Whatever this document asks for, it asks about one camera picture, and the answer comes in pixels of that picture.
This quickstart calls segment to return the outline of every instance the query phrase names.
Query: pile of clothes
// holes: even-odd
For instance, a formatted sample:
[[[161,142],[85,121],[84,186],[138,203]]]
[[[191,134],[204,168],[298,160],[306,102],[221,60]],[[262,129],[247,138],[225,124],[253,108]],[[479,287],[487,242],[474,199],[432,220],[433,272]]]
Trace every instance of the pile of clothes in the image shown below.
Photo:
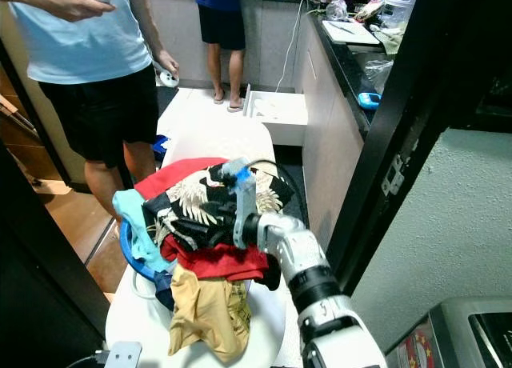
[[[232,226],[205,210],[207,203],[236,203],[220,177],[224,158],[175,162],[114,196],[132,230],[132,255],[154,270],[156,297],[174,312],[169,355],[204,341],[223,362],[240,356],[250,331],[247,291],[252,280],[279,286],[275,258],[251,245],[233,245]],[[279,212],[292,197],[288,185],[251,168],[258,212]]]

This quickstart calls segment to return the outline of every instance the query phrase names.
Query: light blue t-shirt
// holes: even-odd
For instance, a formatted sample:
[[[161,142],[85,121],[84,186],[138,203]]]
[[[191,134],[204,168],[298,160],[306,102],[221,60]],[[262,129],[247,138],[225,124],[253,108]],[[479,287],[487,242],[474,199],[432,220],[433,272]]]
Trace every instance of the light blue t-shirt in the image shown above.
[[[10,4],[29,54],[28,76],[39,82],[82,84],[146,68],[151,57],[129,0],[113,12],[67,22],[26,4]]]

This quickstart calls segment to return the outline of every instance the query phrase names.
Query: black cable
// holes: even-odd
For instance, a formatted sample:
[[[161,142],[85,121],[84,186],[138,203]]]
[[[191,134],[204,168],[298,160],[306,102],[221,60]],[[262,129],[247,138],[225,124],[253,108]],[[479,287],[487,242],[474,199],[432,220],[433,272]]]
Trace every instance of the black cable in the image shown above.
[[[81,364],[83,362],[88,362],[89,360],[95,360],[95,359],[96,359],[96,357],[92,354],[91,356],[87,356],[86,358],[81,358],[80,360],[77,360],[76,362],[72,362],[66,368],[72,368],[72,367],[77,366],[78,364]]]
[[[294,178],[291,177],[290,173],[285,169],[284,166],[277,164],[276,162],[273,162],[272,160],[266,160],[266,159],[255,160],[253,162],[250,162],[246,167],[251,168],[252,166],[255,166],[256,164],[262,164],[262,163],[271,164],[273,166],[276,166],[278,168],[278,170],[283,172],[284,175],[286,176],[286,178],[288,178],[288,181],[290,182],[292,188],[295,190],[295,194],[297,195],[298,206],[300,208],[301,215],[302,215],[302,222],[304,222],[304,225],[306,226],[306,228],[309,229],[310,224],[308,223],[308,220],[306,219],[306,205],[304,204],[304,200],[302,200],[301,190],[298,188],[297,183],[295,182]]]

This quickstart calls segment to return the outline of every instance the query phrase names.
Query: man's leg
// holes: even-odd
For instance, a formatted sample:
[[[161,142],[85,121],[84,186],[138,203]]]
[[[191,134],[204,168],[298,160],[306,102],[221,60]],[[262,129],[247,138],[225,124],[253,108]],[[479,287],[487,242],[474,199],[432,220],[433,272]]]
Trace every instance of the man's leg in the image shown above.
[[[125,142],[125,162],[128,170],[138,182],[156,171],[151,144],[147,142]]]
[[[224,98],[224,90],[221,86],[221,46],[219,44],[208,44],[208,71],[214,84],[214,100],[220,101]]]
[[[124,189],[118,168],[107,168],[103,162],[86,160],[84,172],[90,191],[102,207],[115,218],[118,225],[121,224],[121,217],[112,205],[112,197],[116,191]]]
[[[243,56],[244,50],[232,50],[230,57],[230,83],[231,83],[231,99],[230,107],[238,108],[242,106],[240,99],[240,84],[243,76]]]

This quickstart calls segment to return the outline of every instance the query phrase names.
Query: light blue cloth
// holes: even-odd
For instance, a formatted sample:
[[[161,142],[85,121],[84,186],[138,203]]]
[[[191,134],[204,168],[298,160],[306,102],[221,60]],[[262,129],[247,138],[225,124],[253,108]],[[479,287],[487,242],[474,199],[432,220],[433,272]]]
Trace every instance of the light blue cloth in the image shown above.
[[[134,74],[151,64],[130,0],[99,18],[67,22],[20,2],[10,9],[29,54],[28,76],[39,82],[83,84]]]
[[[144,259],[146,266],[157,272],[169,270],[176,262],[168,262],[160,255],[160,249],[151,241],[146,231],[142,213],[144,198],[136,190],[120,190],[112,199],[116,212],[131,225],[131,253],[136,259]]]

